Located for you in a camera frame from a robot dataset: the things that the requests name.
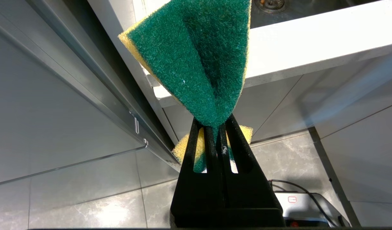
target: black cable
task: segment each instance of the black cable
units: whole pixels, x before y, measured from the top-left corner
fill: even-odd
[[[279,185],[272,185],[273,187],[276,187],[278,189],[281,189],[281,192],[287,192],[287,190],[285,190],[283,187],[279,186]]]
[[[272,182],[281,182],[281,183],[286,183],[289,185],[293,185],[296,186],[298,188],[300,188],[301,190],[303,190],[305,193],[307,193],[311,199],[313,199],[314,203],[317,205],[318,209],[320,210],[320,212],[324,215],[324,217],[326,218],[326,220],[328,220],[329,223],[331,223],[334,227],[339,227],[338,225],[336,225],[334,222],[332,222],[331,218],[329,218],[329,216],[325,213],[325,211],[323,210],[323,208],[321,207],[321,205],[319,204],[319,202],[317,201],[317,199],[314,197],[313,194],[311,194],[307,189],[293,183],[293,182],[289,182],[286,180],[269,180],[269,183],[272,185]]]

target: sponge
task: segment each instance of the sponge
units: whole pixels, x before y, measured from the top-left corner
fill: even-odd
[[[246,138],[247,143],[250,144],[251,137],[253,135],[253,128],[246,127],[240,125],[241,132]],[[199,130],[197,143],[196,143],[196,153],[195,153],[195,162],[193,166],[193,171],[196,173],[204,172],[206,169],[206,154],[205,154],[205,134],[203,132],[203,128]],[[184,153],[186,152],[187,141],[189,140],[189,134],[186,134],[176,145],[174,150],[172,151],[173,155],[176,157],[179,163],[182,163],[184,158]],[[229,147],[229,157],[230,160],[234,161],[234,157],[231,151],[231,145],[229,142],[229,138],[227,137],[227,145]]]
[[[243,88],[250,7],[251,0],[171,0],[119,38],[201,124],[217,129]]]

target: sink drain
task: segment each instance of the sink drain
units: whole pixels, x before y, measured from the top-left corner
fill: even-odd
[[[286,9],[288,0],[254,0],[256,6],[266,13],[278,13]]]

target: sink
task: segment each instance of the sink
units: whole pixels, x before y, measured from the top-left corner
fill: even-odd
[[[252,0],[250,29],[377,0]]]

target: cabinet door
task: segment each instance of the cabinet door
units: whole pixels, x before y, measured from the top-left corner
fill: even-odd
[[[392,203],[392,106],[321,142],[349,201]]]
[[[253,140],[287,134],[313,126],[330,118],[329,108],[319,111],[324,103],[347,81],[354,78],[373,59],[321,70],[301,77],[274,112],[255,132]]]
[[[300,76],[243,89],[233,114],[240,125],[258,130],[271,112],[297,83]],[[182,105],[164,108],[177,138],[189,133],[193,115]]]
[[[318,109],[315,122],[320,138],[392,105],[392,54],[375,58],[348,80]]]

